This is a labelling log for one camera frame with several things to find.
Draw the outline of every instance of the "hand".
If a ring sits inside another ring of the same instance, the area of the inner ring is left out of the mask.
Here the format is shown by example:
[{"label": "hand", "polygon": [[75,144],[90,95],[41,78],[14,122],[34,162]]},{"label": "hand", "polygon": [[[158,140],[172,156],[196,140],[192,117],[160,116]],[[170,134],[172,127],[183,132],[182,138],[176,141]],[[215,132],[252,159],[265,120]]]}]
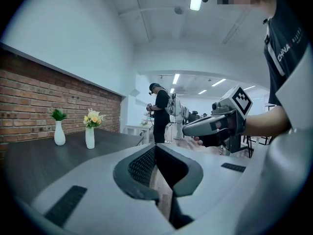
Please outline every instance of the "hand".
[{"label": "hand", "polygon": [[150,111],[151,111],[151,107],[152,107],[152,104],[148,104],[146,110],[147,110],[148,112],[150,112]]},{"label": "hand", "polygon": [[230,132],[229,130],[235,130],[236,129],[236,124],[235,124],[235,119],[229,117],[227,119],[228,122],[228,130],[224,129],[226,128],[225,126],[223,126],[223,129],[220,131],[220,129],[222,128],[222,124],[221,122],[216,122],[216,129],[217,129],[217,133],[216,134],[212,134],[212,135],[207,135],[207,136],[201,136],[201,137],[194,137],[194,141],[197,141],[198,145],[203,145],[205,147],[209,147],[209,146],[220,146],[223,144],[223,141],[226,140],[227,138],[229,138],[230,136]]}]

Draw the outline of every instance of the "white table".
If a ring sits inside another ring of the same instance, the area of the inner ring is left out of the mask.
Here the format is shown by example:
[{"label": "white table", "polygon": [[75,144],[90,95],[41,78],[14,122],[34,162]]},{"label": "white table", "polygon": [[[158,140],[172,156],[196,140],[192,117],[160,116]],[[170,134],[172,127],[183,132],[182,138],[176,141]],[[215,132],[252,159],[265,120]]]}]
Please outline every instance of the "white table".
[{"label": "white table", "polygon": [[147,144],[149,143],[149,137],[150,137],[150,131],[152,129],[153,125],[151,124],[146,124],[146,125],[125,125],[125,130],[124,133],[128,134],[129,129],[134,130],[135,135],[140,135],[140,132],[143,132],[144,139],[142,140],[141,144]]}]

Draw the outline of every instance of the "sleeve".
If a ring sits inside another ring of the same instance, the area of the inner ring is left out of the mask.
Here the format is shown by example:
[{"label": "sleeve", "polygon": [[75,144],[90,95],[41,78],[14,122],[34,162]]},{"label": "sleeve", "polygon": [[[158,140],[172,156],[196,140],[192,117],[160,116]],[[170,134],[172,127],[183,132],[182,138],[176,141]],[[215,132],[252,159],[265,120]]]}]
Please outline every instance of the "sleeve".
[{"label": "sleeve", "polygon": [[271,59],[268,60],[268,68],[270,78],[270,91],[268,103],[281,106],[281,103],[279,102],[275,94],[286,81],[286,76],[282,76],[279,73],[278,69],[276,69],[274,62]]},{"label": "sleeve", "polygon": [[159,91],[156,96],[156,106],[160,109],[165,109],[168,104],[168,94],[166,91]]}]

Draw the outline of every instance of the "mesh grille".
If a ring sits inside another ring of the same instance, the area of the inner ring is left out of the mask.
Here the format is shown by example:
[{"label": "mesh grille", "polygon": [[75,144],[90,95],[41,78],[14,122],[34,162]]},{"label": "mesh grille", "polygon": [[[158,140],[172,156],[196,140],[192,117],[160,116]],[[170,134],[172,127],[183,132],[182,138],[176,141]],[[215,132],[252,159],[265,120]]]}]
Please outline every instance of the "mesh grille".
[{"label": "mesh grille", "polygon": [[128,172],[137,182],[149,187],[152,171],[155,167],[155,148],[151,148],[128,166]]}]

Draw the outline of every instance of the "ceiling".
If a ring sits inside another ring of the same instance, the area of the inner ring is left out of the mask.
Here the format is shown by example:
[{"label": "ceiling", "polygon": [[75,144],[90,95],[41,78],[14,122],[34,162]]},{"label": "ceiling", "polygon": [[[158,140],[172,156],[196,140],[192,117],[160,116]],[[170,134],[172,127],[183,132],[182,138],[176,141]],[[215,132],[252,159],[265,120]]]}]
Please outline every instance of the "ceiling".
[{"label": "ceiling", "polygon": [[[262,55],[266,15],[250,5],[202,3],[189,9],[190,0],[106,0],[123,21],[136,45],[155,39],[207,40],[254,50]],[[175,7],[182,10],[178,15]]]},{"label": "ceiling", "polygon": [[[182,96],[190,97],[222,97],[231,88],[240,85],[243,89],[253,86],[251,84],[241,83],[233,80],[226,80],[214,87],[213,84],[220,81],[222,78],[218,77],[208,77],[201,75],[180,75],[177,84],[173,84],[174,74],[164,74],[164,75],[149,75],[149,81],[151,83],[159,83],[162,87],[170,92],[171,88],[174,88],[174,92]],[[246,90],[248,95],[251,97],[262,97],[268,94],[268,91],[253,87]]]}]

